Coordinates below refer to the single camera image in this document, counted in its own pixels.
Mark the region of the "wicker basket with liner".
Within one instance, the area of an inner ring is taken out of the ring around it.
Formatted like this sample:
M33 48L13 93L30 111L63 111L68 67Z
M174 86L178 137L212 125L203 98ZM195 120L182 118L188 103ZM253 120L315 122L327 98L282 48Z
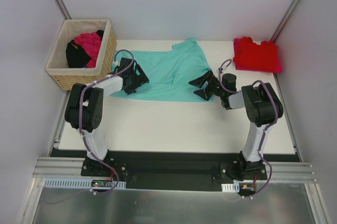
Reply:
M82 33L103 31L103 38L94 68L69 68L66 60L66 47ZM63 90L71 90L75 83L88 84L102 79L111 71L117 41L111 22L108 19L67 19L64 21L45 66Z

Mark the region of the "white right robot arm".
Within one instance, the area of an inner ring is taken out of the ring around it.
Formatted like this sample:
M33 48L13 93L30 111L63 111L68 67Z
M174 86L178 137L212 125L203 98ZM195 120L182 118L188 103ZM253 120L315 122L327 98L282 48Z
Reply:
M242 181L260 171L265 162L263 156L267 137L278 119L283 116L283 106L270 83L260 80L236 89L236 76L226 73L215 77L209 70L201 77L189 81L197 87L194 94L208 101L215 95L226 110L244 108L250 121L245 146L236 163L226 168L226 175Z

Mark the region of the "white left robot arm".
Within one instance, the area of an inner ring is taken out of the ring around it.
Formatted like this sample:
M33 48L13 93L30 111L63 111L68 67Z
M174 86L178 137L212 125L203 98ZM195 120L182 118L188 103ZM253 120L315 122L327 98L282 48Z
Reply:
M95 160L93 170L99 176L111 171L111 163L105 159L108 148L101 121L104 98L119 91L134 94L150 80L140 65L133 59L122 58L114 71L106 77L90 84L75 83L66 106L65 121L71 124L80 135L87 156Z

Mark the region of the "teal t shirt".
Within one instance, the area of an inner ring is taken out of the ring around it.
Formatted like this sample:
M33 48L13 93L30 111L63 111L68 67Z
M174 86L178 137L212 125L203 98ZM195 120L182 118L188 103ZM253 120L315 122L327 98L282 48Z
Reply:
M174 44L166 52L133 50L135 61L149 79L128 95L125 91L113 93L112 97L146 100L204 103L189 82L211 70L202 48L194 38Z

